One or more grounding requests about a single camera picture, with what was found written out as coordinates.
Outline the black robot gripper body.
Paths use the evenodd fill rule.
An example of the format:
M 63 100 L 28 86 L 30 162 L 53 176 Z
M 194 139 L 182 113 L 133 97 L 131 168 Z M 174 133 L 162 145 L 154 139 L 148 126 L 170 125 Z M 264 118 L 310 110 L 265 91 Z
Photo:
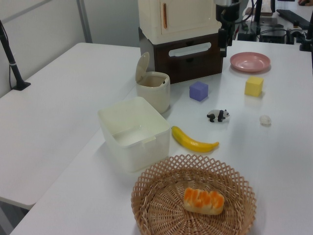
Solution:
M 234 23 L 239 19 L 240 3 L 232 3 L 231 5 L 216 4 L 216 20 L 224 24 Z

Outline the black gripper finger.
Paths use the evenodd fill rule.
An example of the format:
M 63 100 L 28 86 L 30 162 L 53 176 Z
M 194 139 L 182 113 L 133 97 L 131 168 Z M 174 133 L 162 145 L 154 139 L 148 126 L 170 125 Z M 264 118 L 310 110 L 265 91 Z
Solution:
M 221 57 L 226 57 L 226 30 L 218 30 L 218 47 L 220 48 Z
M 232 46 L 232 40 L 233 40 L 233 24 L 229 23 L 227 25 L 227 46 Z

